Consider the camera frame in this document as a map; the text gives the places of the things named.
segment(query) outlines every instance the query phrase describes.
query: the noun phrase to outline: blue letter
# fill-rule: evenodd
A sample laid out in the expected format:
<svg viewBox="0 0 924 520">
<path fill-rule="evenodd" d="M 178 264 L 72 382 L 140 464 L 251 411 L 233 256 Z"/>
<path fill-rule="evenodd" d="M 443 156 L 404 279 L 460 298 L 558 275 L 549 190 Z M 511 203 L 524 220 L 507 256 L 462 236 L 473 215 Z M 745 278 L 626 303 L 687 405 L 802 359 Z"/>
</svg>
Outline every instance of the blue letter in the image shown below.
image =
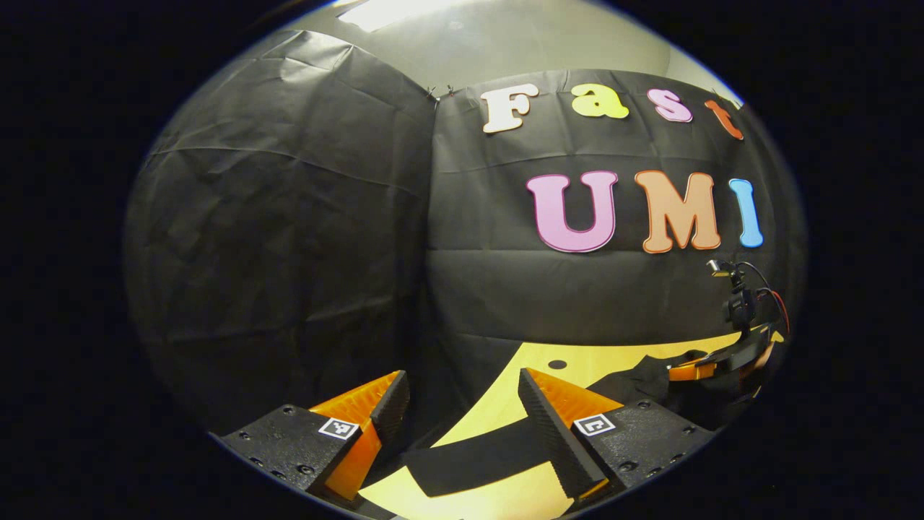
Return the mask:
<svg viewBox="0 0 924 520">
<path fill-rule="evenodd" d="M 754 208 L 754 188 L 751 187 L 750 182 L 743 179 L 729 180 L 728 186 L 738 196 L 738 208 L 741 209 L 741 223 L 745 228 L 741 233 L 741 245 L 759 247 L 763 244 L 763 235 L 760 234 L 757 210 Z"/>
</svg>

